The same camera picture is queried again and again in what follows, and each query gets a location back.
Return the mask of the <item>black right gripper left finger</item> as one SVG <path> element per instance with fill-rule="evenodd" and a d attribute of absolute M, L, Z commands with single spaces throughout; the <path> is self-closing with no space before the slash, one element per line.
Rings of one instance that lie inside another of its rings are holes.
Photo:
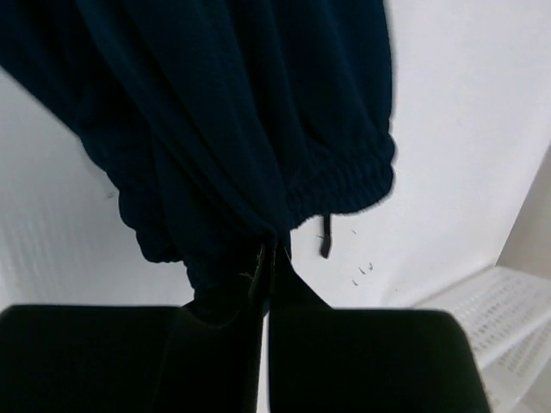
<path fill-rule="evenodd" d="M 2 411 L 255 411 L 273 258 L 181 307 L 10 306 Z"/>

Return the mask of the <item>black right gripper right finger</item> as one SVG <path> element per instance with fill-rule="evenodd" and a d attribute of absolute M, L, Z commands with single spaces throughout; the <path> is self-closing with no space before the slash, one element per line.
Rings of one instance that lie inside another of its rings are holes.
<path fill-rule="evenodd" d="M 446 311 L 338 309 L 294 271 L 270 267 L 274 412 L 487 412 L 467 335 Z"/>

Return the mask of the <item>navy blue shorts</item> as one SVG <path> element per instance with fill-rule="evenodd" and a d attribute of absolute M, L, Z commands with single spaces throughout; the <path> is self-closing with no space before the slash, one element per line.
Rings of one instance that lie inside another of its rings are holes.
<path fill-rule="evenodd" d="M 1 66 L 201 292 L 393 187 L 381 1 L 4 1 Z"/>

